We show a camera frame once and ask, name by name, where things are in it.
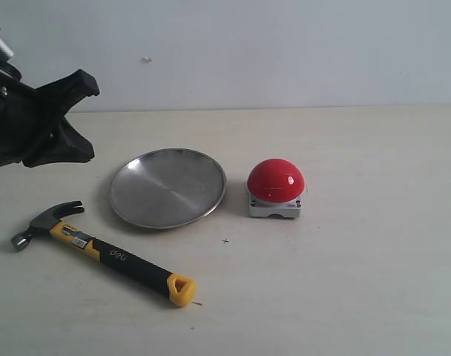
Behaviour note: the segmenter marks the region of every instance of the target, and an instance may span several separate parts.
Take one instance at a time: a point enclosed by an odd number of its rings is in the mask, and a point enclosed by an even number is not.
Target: red button
[[[267,159],[252,170],[248,190],[265,202],[289,202],[305,190],[305,179],[292,163],[279,158]]]

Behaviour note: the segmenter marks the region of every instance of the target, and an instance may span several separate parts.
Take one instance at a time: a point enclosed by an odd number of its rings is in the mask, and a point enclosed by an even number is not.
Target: hammer
[[[68,215],[83,213],[85,210],[81,205],[82,202],[75,201],[49,208],[31,220],[26,231],[14,236],[11,239],[11,245],[17,251],[21,251],[34,237],[48,234],[126,277],[153,289],[169,298],[177,306],[187,306],[192,301],[196,292],[196,283],[191,278],[166,271],[61,221],[61,218]]]

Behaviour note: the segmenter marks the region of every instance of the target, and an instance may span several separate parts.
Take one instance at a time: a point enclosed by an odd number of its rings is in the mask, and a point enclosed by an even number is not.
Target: table
[[[88,164],[0,168],[0,355],[451,355],[451,105],[73,113]],[[108,205],[132,157],[192,148],[228,177],[223,204],[147,233]],[[247,216],[261,160],[303,172],[297,220]],[[73,248],[9,239],[46,208],[197,281],[171,308]]]

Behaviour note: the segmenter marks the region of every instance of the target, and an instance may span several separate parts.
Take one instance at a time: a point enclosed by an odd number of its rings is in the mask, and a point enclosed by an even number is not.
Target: rubber grip
[[[71,244],[114,271],[167,297],[177,306],[187,306],[193,300],[196,283],[191,278],[171,273],[63,222],[52,228],[50,233],[57,240]]]

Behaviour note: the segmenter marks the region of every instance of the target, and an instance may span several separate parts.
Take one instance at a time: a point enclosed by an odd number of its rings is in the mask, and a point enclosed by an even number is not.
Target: metal plate
[[[108,196],[124,221],[177,228],[211,213],[226,193],[226,175],[211,157],[166,148],[137,157],[113,178]]]

